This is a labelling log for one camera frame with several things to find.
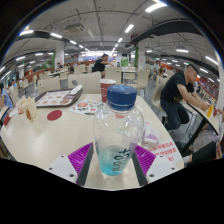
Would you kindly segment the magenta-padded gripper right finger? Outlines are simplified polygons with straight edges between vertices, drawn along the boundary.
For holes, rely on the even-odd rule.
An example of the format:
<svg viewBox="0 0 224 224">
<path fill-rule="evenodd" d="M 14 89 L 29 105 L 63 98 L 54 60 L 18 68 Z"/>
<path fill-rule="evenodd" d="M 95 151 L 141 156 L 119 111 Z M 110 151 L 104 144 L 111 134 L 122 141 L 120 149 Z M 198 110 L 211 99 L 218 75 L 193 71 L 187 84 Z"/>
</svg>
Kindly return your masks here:
<svg viewBox="0 0 224 224">
<path fill-rule="evenodd" d="M 140 186 L 145 186 L 177 171 L 164 156 L 156 156 L 143 147 L 137 146 L 132 156 Z"/>
</svg>

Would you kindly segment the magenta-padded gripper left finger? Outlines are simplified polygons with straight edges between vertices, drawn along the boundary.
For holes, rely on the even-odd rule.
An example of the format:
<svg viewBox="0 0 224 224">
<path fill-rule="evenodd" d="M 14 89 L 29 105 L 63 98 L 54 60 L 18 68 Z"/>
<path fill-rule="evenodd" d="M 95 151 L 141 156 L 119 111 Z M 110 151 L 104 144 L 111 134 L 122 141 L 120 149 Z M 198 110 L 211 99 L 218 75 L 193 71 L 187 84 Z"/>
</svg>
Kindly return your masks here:
<svg viewBox="0 0 224 224">
<path fill-rule="evenodd" d="M 79 186 L 84 186 L 93 152 L 93 143 L 89 143 L 69 155 L 59 155 L 47 167 L 47 171 Z"/>
</svg>

